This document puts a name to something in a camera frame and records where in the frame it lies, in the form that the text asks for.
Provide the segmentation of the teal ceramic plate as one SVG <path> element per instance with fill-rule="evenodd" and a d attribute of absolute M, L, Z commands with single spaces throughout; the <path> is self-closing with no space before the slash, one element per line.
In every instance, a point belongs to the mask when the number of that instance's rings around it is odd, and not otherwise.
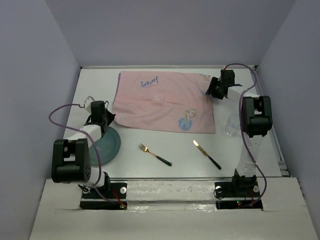
<path fill-rule="evenodd" d="M 113 160 L 121 148 L 121 137 L 111 126 L 106 130 L 104 136 L 95 142 L 100 155 L 101 165 Z"/>

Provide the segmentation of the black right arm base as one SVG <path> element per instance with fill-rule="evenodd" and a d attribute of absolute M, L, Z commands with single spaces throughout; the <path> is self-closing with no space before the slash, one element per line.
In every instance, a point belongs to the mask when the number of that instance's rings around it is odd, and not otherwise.
<path fill-rule="evenodd" d="M 214 183 L 213 195 L 216 199 L 215 207 L 217 210 L 263 210 L 263 203 L 258 200 L 260 189 L 257 182 L 253 187 L 236 190 L 232 182 L 218 181 Z"/>

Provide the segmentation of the pink cloth placemat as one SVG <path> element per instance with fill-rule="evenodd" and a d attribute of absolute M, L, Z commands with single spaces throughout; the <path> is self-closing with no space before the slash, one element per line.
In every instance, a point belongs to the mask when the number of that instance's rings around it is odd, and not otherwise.
<path fill-rule="evenodd" d="M 191 134 L 216 132 L 210 75 L 121 71 L 112 111 L 127 128 Z"/>

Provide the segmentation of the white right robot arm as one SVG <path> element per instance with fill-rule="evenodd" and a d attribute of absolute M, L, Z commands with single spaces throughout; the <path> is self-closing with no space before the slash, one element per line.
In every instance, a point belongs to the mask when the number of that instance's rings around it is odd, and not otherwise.
<path fill-rule="evenodd" d="M 235 196 L 242 196 L 249 187 L 256 184 L 257 158 L 261 143 L 273 126 L 271 99 L 236 84 L 234 71 L 228 69 L 222 69 L 219 78 L 211 79 L 206 94 L 216 99 L 226 98 L 238 103 L 243 147 L 230 190 Z"/>

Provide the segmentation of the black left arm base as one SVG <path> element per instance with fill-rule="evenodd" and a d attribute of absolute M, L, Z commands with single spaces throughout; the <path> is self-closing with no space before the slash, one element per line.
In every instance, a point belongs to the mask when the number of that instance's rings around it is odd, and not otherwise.
<path fill-rule="evenodd" d="M 128 182 L 111 181 L 110 188 L 106 186 L 88 189 L 79 184 L 81 198 L 79 208 L 82 210 L 126 210 Z"/>

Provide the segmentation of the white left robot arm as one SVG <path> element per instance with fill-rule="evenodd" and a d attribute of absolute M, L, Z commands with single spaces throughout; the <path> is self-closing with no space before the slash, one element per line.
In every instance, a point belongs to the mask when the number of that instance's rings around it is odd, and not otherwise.
<path fill-rule="evenodd" d="M 102 170 L 101 153 L 97 141 L 107 133 L 107 129 L 115 115 L 108 111 L 109 102 L 103 100 L 86 101 L 77 107 L 89 112 L 89 118 L 80 128 L 64 126 L 52 119 L 63 105 L 53 110 L 49 121 L 59 127 L 75 131 L 75 134 L 64 139 L 57 139 L 53 143 L 51 178 L 55 183 L 83 184 L 89 192 L 104 198 L 110 194 L 111 185 L 109 175 Z"/>

